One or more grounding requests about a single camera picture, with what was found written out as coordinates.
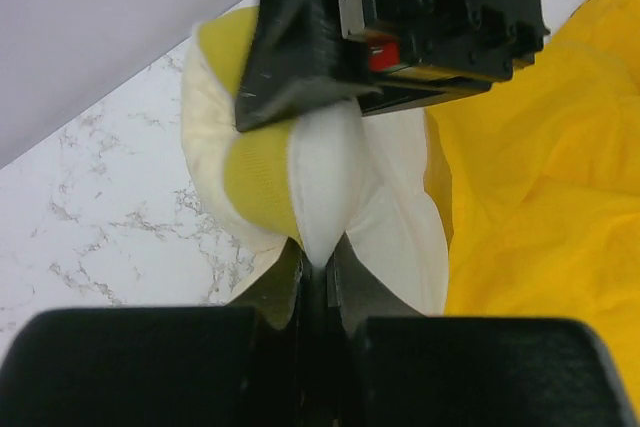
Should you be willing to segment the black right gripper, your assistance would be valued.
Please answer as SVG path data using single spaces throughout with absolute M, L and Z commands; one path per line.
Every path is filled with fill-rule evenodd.
M 358 96 L 376 115 L 483 94 L 533 65 L 548 33 L 541 0 L 344 0 L 352 41 L 339 0 L 260 0 L 236 127 Z

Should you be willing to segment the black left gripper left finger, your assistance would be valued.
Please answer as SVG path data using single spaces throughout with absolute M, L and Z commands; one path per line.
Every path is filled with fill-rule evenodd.
M 301 252 L 226 306 L 33 317 L 1 367 L 5 426 L 295 426 Z

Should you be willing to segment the yellow pillowcase with logo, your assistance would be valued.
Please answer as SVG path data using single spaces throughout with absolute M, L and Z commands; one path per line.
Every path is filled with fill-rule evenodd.
M 585 322 L 637 400 L 639 0 L 586 0 L 533 66 L 425 123 L 446 313 Z

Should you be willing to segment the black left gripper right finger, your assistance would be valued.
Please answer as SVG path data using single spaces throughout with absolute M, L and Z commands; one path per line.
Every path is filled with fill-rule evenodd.
M 629 426 L 630 396 L 600 337 L 548 317 L 425 316 L 350 242 L 327 268 L 339 332 L 330 387 L 344 426 Z

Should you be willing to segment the white pillow yellow piping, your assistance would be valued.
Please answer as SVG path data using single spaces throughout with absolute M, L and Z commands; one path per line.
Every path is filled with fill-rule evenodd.
M 363 118 L 353 100 L 252 132 L 234 101 L 257 11 L 198 24 L 181 86 L 181 144 L 195 190 L 219 225 L 254 254 L 238 298 L 293 240 L 314 266 L 347 238 L 364 266 L 410 307 L 444 312 L 448 247 L 424 188 L 421 110 Z

